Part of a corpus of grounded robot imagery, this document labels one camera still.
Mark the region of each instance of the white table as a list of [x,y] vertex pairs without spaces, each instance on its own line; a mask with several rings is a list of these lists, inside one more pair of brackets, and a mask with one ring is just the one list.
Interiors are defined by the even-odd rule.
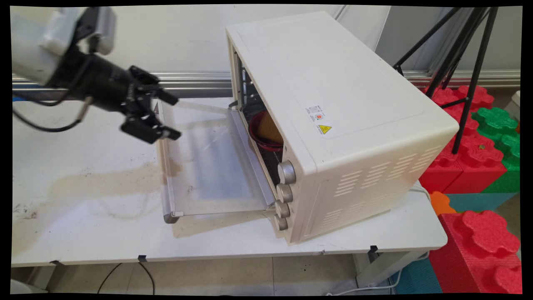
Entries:
[[[224,107],[231,99],[217,101]],[[81,102],[13,105],[37,124],[59,127],[73,120]],[[426,196],[416,192],[389,212],[290,246],[274,229],[270,211],[186,216],[165,224],[156,146],[121,132],[123,120],[91,108],[77,127],[45,133],[13,118],[12,267],[137,262],[140,255],[155,262],[365,254],[376,245],[388,253],[358,270],[359,285],[368,286],[447,242]]]

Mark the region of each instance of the red bowl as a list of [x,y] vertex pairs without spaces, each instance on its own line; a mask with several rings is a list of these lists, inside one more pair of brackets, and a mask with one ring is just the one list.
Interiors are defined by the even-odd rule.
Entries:
[[254,140],[262,149],[270,152],[280,152],[283,150],[283,144],[275,143],[271,140],[263,139],[256,135],[259,124],[261,123],[261,120],[266,112],[266,110],[263,110],[252,117],[250,124],[248,125],[248,133],[250,134],[252,140]]

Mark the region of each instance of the foam puzzle block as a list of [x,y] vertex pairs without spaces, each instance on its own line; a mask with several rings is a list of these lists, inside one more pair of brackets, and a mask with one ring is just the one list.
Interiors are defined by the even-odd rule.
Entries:
[[493,211],[442,214],[448,243],[429,260],[443,293],[522,293],[517,237]]
[[450,207],[459,211],[495,210],[517,193],[446,194]]
[[[458,99],[463,99],[468,94],[468,86],[461,85],[457,90],[454,91],[454,95]],[[470,111],[476,112],[481,107],[491,109],[492,103],[494,102],[494,97],[487,93],[487,89],[482,86],[477,85],[474,91],[474,98],[472,99],[472,104],[470,104]]]
[[[428,88],[429,86],[426,86],[426,88],[424,88],[422,92],[426,94]],[[445,88],[444,90],[441,88],[437,88],[433,92],[433,97],[431,97],[431,100],[433,100],[433,102],[435,102],[438,106],[441,106],[441,105],[459,100],[459,98],[454,94],[454,91],[451,90],[450,88]]]
[[443,193],[481,193],[507,171],[502,159],[503,153],[494,148],[492,140],[477,133],[464,136],[457,159],[463,172],[445,188]]
[[501,108],[480,108],[472,113],[472,119],[479,123],[478,133],[498,142],[503,135],[516,136],[518,122],[509,117],[509,113]]
[[454,139],[437,155],[420,176],[420,184],[429,192],[443,192],[462,172],[457,155],[451,153]]
[[429,259],[412,262],[403,268],[396,294],[442,294],[437,276]]
[[[450,116],[452,116],[457,123],[461,121],[461,115],[463,114],[463,108],[459,107],[458,105],[446,107],[444,109],[445,112],[447,112]],[[468,114],[468,117],[466,119],[465,123],[465,129],[463,131],[463,136],[471,136],[474,133],[478,131],[479,123],[472,119],[471,114]]]
[[455,214],[457,213],[453,207],[450,206],[450,198],[441,192],[431,193],[431,206],[437,216],[441,214]]
[[496,181],[482,193],[517,193],[520,191],[520,135],[504,135],[495,144],[502,151],[503,165],[507,169]]

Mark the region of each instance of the yellow warning triangle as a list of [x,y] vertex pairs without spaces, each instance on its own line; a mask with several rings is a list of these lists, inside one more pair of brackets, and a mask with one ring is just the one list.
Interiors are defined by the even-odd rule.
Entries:
[[326,134],[326,132],[328,132],[332,128],[331,126],[324,126],[324,125],[319,125],[319,126],[323,134]]

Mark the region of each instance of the oven door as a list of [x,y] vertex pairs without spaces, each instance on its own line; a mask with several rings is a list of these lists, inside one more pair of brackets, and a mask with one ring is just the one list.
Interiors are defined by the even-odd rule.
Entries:
[[181,216],[264,210],[274,194],[232,98],[155,102],[155,112],[181,131],[158,141],[164,220]]

